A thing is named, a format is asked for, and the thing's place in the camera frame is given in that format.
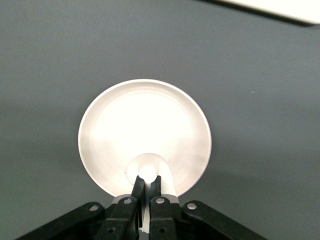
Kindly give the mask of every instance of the gray table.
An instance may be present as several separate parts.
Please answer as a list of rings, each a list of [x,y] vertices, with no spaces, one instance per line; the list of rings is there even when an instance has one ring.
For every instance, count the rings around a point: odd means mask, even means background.
[[[195,0],[2,1],[0,239],[113,197],[85,171],[91,101],[171,83],[213,136],[200,200],[271,240],[320,236],[320,28]]]

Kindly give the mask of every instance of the bolt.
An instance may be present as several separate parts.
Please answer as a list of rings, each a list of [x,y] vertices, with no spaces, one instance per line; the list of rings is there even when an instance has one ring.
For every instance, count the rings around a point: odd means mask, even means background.
[[[163,204],[163,203],[165,202],[165,199],[162,198],[162,197],[159,197],[159,198],[157,198],[157,199],[155,200],[155,202],[156,202],[157,204]]]
[[[129,198],[125,199],[123,202],[124,202],[124,204],[130,204],[130,203],[132,203],[132,200],[129,197]]]
[[[91,206],[91,207],[89,208],[89,211],[90,211],[90,212],[94,212],[94,211],[98,210],[98,208],[99,208],[98,205],[93,205],[93,206]]]
[[[190,210],[195,210],[197,208],[197,205],[191,202],[186,207]]]

